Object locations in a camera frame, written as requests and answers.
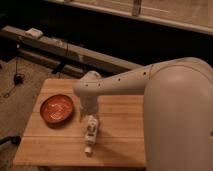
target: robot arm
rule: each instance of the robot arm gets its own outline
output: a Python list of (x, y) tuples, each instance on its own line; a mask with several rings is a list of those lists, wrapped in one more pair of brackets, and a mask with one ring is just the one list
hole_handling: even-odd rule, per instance
[(80, 98), (81, 113), (96, 114), (98, 112), (97, 98), (100, 95), (142, 95), (151, 77), (167, 67), (177, 65), (193, 68), (207, 77), (212, 72), (207, 63), (197, 58), (160, 62), (108, 78), (101, 78), (97, 72), (90, 71), (74, 87), (75, 94)]
[(85, 114), (98, 112), (100, 95), (144, 94), (148, 171), (213, 170), (213, 70), (206, 62), (182, 58), (108, 78), (89, 72), (74, 92)]

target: wooden table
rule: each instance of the wooden table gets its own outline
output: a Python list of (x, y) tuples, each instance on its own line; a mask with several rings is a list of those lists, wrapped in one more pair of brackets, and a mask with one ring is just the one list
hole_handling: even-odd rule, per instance
[[(92, 157), (84, 153), (87, 119), (80, 120), (73, 79), (47, 79), (28, 121), (14, 165), (144, 167), (142, 96), (102, 96), (101, 121)], [(66, 94), (75, 103), (74, 117), (57, 128), (48, 127), (39, 110), (55, 94)]]

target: electrical cord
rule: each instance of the electrical cord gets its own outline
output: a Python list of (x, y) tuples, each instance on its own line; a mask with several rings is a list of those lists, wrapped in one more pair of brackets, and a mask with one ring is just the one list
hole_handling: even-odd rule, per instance
[(13, 83), (14, 86), (7, 92), (3, 94), (4, 98), (10, 97), (12, 91), (15, 89), (16, 86), (21, 85), (24, 83), (25, 75), (18, 73), (18, 56), (16, 57), (16, 64), (15, 64), (15, 74), (13, 76)]

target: bowl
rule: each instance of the bowl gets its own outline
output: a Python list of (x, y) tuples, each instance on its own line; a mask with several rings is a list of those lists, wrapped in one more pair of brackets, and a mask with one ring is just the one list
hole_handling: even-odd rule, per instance
[(40, 108), (41, 117), (47, 123), (60, 123), (68, 119), (74, 110), (72, 99), (63, 94), (57, 94), (46, 99)]

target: floor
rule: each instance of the floor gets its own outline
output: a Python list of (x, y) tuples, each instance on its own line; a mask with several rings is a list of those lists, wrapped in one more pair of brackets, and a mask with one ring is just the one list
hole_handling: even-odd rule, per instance
[[(40, 91), (42, 83), (47, 78), (71, 78), (64, 74), (53, 75), (51, 69), (18, 58), (18, 73), (24, 74), (24, 84), (17, 86), (8, 98), (4, 94), (13, 87), (16, 60), (8, 63), (0, 61), (0, 137), (22, 135), (32, 107)], [(0, 146), (0, 171), (39, 171), (37, 167), (13, 166), (12, 161), (17, 147), (7, 143)], [(89, 171), (106, 170), (98, 168), (51, 168), (53, 171)]]

